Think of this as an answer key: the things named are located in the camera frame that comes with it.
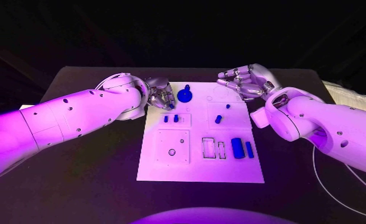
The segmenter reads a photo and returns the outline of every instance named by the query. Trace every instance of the circular hole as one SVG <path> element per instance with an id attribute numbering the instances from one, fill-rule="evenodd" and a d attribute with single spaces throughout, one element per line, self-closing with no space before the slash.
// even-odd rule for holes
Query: circular hole
<path id="1" fill-rule="evenodd" d="M 348 146 L 349 141 L 342 141 L 342 147 Z"/>
<path id="2" fill-rule="evenodd" d="M 174 156 L 176 154 L 176 150 L 175 149 L 171 149 L 169 150 L 169 155 Z"/>

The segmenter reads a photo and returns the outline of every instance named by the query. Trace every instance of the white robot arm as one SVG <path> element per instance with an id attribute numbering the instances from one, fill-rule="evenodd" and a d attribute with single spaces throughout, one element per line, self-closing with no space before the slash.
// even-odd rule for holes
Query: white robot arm
<path id="1" fill-rule="evenodd" d="M 244 101 L 263 97 L 266 106 L 251 113 L 260 128 L 272 125 L 295 141 L 306 138 L 319 150 L 366 171 L 366 111 L 325 101 L 297 88 L 283 88 L 260 64 L 220 73 L 218 83 L 234 89 Z"/>
<path id="2" fill-rule="evenodd" d="M 146 104 L 166 110 L 175 108 L 168 79 L 143 81 L 120 73 L 97 89 L 0 115 L 0 175 L 45 148 L 81 137 L 116 120 L 142 117 Z"/>

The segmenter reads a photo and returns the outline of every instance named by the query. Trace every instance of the white board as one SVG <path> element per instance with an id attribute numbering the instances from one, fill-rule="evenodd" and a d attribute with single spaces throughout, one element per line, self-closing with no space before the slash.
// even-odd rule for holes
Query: white board
<path id="1" fill-rule="evenodd" d="M 172 111 L 149 107 L 138 180 L 264 183 L 246 102 L 214 82 L 172 82 L 175 95 L 186 85 L 194 95 L 188 103 L 176 98 Z M 220 124 L 218 115 L 224 117 Z M 233 138 L 243 140 L 243 159 L 234 158 Z M 251 142 L 254 158 L 246 142 Z"/>

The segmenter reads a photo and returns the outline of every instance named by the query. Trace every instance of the dark background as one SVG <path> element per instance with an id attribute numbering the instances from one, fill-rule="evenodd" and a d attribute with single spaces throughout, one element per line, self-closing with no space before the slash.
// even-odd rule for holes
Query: dark background
<path id="1" fill-rule="evenodd" d="M 312 68 L 366 93 L 366 0 L 2 0 L 2 110 L 64 66 Z"/>

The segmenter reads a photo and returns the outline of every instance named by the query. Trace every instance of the table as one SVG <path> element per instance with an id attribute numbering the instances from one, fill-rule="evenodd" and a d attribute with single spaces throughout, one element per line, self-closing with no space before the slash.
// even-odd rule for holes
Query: table
<path id="1" fill-rule="evenodd" d="M 217 81 L 225 69 L 89 68 L 60 71 L 42 101 L 84 89 L 119 72 L 171 81 Z M 333 99 L 318 73 L 273 69 L 283 86 Z M 264 105 L 248 104 L 250 112 Z M 359 223 L 366 217 L 325 192 L 313 171 L 313 145 L 287 142 L 272 127 L 254 126 L 266 184 L 136 181 L 146 117 L 110 126 L 37 154 L 0 178 L 3 223 L 129 223 L 155 213 L 188 207 L 225 207 L 267 213 L 299 223 Z M 333 195 L 366 212 L 365 187 L 345 165 L 319 151 L 321 179 Z"/>

